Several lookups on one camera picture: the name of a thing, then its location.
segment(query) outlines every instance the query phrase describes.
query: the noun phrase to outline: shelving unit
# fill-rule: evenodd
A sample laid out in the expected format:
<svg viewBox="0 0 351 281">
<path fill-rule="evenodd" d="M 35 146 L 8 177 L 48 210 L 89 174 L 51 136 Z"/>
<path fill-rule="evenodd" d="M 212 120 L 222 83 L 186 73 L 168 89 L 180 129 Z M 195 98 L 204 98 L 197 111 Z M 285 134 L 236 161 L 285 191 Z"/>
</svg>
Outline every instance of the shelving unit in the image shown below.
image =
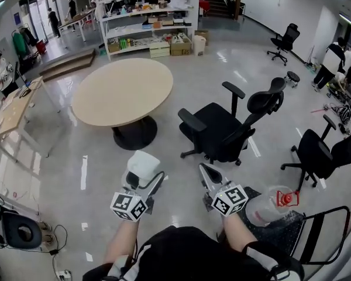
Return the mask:
<svg viewBox="0 0 351 281">
<path fill-rule="evenodd" d="M 171 30 L 171 29 L 184 29 L 187 31 L 187 35 L 190 39 L 192 39 L 192 36 L 198 28 L 198 12 L 199 12 L 199 0 L 188 0 L 188 4 L 191 5 L 191 8 L 187 9 L 175 9 L 175 8 L 162 8 L 162 9 L 149 9 L 146 11 L 139 11 L 139 12 L 131 12 L 131 13 L 124 13 L 120 15 L 112 15 L 106 18 L 103 18 L 105 13 L 101 13 L 102 10 L 105 7 L 106 3 L 112 3 L 115 2 L 116 0 L 96 0 L 97 2 L 97 19 L 99 20 L 100 27 L 101 27 L 101 32 L 106 48 L 106 52 L 108 55 L 109 60 L 111 60 L 111 56 L 120 54 L 120 53 L 125 53 L 125 52 L 131 52 L 131 51 L 137 51 L 137 50 L 143 50 L 143 49 L 148 49 L 149 44 L 144 44 L 140 46 L 133 46 L 133 47 L 128 47 L 125 49 L 121 49 L 120 51 L 116 51 L 113 53 L 110 53 L 108 50 L 108 40 L 112 38 L 120 38 L 120 37 L 126 37 L 128 35 L 133 35 L 133 34 L 139 34 L 143 32 L 156 32 L 158 30 Z M 119 19 L 120 18 L 125 18 L 125 17 L 130 17 L 130 16 L 140 16 L 140 15 L 147 15 L 150 13 L 158 13 L 158 12 L 177 12 L 177 11 L 183 11 L 186 13 L 186 18 L 191 22 L 190 26 L 186 25 L 181 25 L 181 26 L 161 26 L 160 28 L 150 28 L 150 29 L 143 29 L 142 24 L 133 24 L 133 25 L 127 25 L 127 26 L 119 26 Z M 118 19 L 118 27 L 109 29 L 109 22 L 112 20 Z"/>
</svg>

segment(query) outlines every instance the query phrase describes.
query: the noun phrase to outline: electrical outlet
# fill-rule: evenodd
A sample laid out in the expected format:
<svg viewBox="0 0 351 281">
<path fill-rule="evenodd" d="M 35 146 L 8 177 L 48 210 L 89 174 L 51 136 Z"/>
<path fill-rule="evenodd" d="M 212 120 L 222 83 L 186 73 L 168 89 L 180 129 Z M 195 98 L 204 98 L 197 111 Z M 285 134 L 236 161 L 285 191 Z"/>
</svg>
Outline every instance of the electrical outlet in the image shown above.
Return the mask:
<svg viewBox="0 0 351 281">
<path fill-rule="evenodd" d="M 68 270 L 60 270 L 56 272 L 57 277 L 61 280 L 61 277 L 63 277 L 65 280 L 71 279 L 71 274 Z"/>
</svg>

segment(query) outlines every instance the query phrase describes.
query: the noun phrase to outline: white bucket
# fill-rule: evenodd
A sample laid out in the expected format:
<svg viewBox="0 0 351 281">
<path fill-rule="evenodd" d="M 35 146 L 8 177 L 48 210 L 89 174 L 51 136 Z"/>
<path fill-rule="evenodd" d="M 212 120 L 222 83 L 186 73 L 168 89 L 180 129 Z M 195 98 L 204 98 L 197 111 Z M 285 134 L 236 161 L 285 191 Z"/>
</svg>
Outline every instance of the white bucket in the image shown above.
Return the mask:
<svg viewBox="0 0 351 281">
<path fill-rule="evenodd" d="M 266 194 L 250 200 L 246 206 L 246 216 L 251 224 L 257 227 L 268 226 L 271 222 L 282 219 L 290 210 L 289 207 L 277 206 L 277 192 L 284 194 L 292 190 L 286 186 L 271 187 Z"/>
<path fill-rule="evenodd" d="M 207 40 L 205 37 L 202 37 L 200 35 L 194 35 L 193 37 L 193 49 L 194 49 L 194 54 L 196 56 L 203 55 L 204 54 L 204 49 L 205 49 L 205 43 Z"/>
</svg>

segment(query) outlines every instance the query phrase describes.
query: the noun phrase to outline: power strip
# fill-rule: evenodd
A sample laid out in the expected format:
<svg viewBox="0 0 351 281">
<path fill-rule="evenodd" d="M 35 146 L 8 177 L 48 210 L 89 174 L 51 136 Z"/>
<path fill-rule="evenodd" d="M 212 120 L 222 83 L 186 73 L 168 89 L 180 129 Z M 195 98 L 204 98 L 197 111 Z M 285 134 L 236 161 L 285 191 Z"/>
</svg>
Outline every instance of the power strip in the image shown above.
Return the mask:
<svg viewBox="0 0 351 281">
<path fill-rule="evenodd" d="M 59 280 L 67 280 L 67 279 L 70 279 L 71 280 L 71 274 L 70 274 L 70 271 L 69 270 L 60 270 L 58 272 L 56 272 L 56 275 L 58 277 Z"/>
</svg>

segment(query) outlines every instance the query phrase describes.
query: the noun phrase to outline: wooden platform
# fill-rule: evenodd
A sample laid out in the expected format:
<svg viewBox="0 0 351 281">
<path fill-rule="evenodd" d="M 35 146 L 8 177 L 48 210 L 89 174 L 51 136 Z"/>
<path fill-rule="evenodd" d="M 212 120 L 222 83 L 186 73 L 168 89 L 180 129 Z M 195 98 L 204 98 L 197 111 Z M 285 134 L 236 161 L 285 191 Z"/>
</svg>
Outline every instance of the wooden platform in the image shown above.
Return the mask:
<svg viewBox="0 0 351 281">
<path fill-rule="evenodd" d="M 39 74 L 43 81 L 49 81 L 91 66 L 94 58 L 95 49 L 89 49 L 49 64 Z"/>
</svg>

